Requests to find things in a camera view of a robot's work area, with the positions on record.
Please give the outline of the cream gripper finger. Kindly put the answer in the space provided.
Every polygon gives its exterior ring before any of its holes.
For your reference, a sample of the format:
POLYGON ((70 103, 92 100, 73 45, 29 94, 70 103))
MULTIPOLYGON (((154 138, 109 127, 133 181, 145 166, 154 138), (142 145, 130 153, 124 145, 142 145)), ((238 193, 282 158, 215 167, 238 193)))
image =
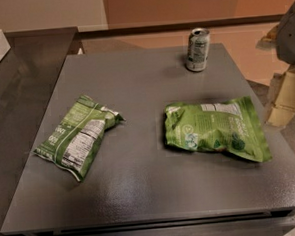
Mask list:
POLYGON ((270 82, 265 123, 285 127, 295 116, 295 65, 291 65, 284 74, 275 73, 270 82))

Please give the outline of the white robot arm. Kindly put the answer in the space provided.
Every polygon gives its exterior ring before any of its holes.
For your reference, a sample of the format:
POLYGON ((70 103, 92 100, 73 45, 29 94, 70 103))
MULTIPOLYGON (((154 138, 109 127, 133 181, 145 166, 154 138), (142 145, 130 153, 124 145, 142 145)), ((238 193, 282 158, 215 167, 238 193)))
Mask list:
POLYGON ((295 2, 261 42, 272 42, 277 57, 290 66, 284 74, 274 74, 267 94, 267 125, 285 127, 295 116, 295 2))

